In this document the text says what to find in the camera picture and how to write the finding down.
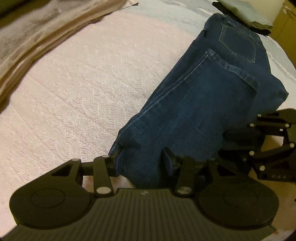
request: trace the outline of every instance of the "folded clothes stack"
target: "folded clothes stack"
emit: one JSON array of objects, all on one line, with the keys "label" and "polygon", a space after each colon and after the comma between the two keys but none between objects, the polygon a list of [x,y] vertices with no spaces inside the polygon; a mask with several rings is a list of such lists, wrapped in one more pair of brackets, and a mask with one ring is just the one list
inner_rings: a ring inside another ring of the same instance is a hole
[{"label": "folded clothes stack", "polygon": [[238,19],[248,26],[257,29],[271,29],[272,23],[261,16],[251,3],[238,0],[218,0],[224,7],[231,11]]},{"label": "folded clothes stack", "polygon": [[245,26],[246,28],[252,30],[253,32],[255,32],[257,34],[268,36],[271,33],[269,29],[259,29],[259,28],[252,27],[252,26],[248,25],[248,23],[244,23],[241,19],[239,19],[236,15],[233,14],[233,12],[231,11],[232,10],[231,8],[229,9],[229,8],[225,7],[220,2],[213,2],[212,5],[215,8],[217,8],[218,10],[220,10],[223,14],[231,17],[236,22],[240,23],[241,25]]},{"label": "folded clothes stack", "polygon": [[160,161],[163,147],[198,161],[216,157],[225,130],[276,110],[287,96],[270,73],[259,36],[214,14],[141,111],[119,131],[110,154],[123,147],[120,174],[136,187],[162,187],[167,181]]},{"label": "folded clothes stack", "polygon": [[35,60],[86,25],[136,3],[137,0],[0,0],[0,105],[7,102]]}]

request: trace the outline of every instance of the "bedspread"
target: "bedspread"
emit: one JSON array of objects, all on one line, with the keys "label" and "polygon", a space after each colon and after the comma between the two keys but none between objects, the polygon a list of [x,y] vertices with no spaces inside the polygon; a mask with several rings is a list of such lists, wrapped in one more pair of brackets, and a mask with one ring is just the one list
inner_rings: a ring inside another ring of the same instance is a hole
[{"label": "bedspread", "polygon": [[[214,12],[208,0],[142,0],[85,27],[32,66],[0,115],[0,236],[15,225],[12,193],[69,159],[107,154]],[[272,74],[290,94],[280,108],[296,108],[295,68],[276,42],[261,39]],[[113,183],[131,186],[122,180]],[[285,197],[295,192],[293,184],[284,188]],[[290,214],[293,202],[282,201]],[[284,228],[287,210],[279,213],[275,225]]]}]

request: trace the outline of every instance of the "metal pin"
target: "metal pin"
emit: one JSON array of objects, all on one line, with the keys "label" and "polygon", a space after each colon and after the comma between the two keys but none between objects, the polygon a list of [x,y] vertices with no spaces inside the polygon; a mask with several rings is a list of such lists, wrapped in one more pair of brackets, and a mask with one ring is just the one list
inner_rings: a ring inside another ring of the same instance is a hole
[{"label": "metal pin", "polygon": [[108,194],[111,192],[111,189],[109,187],[99,187],[96,189],[96,192],[98,194]]},{"label": "metal pin", "polygon": [[189,194],[191,193],[191,188],[189,187],[179,187],[177,192],[180,193],[180,194]]}]

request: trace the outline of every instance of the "jeans back pocket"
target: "jeans back pocket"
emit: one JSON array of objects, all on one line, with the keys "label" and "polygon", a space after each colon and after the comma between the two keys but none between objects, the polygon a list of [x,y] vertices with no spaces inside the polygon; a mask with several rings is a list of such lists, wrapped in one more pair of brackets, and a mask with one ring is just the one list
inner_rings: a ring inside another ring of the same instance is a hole
[{"label": "jeans back pocket", "polygon": [[238,55],[249,62],[255,63],[256,45],[253,39],[245,33],[223,25],[219,42],[233,55]]}]

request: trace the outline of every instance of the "wooden cabinet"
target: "wooden cabinet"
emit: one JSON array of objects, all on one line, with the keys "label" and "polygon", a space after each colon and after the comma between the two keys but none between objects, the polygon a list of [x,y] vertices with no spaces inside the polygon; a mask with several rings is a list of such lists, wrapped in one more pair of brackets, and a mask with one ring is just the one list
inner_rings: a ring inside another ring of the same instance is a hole
[{"label": "wooden cabinet", "polygon": [[296,66],[296,7],[286,0],[273,25],[270,37],[279,43]]}]

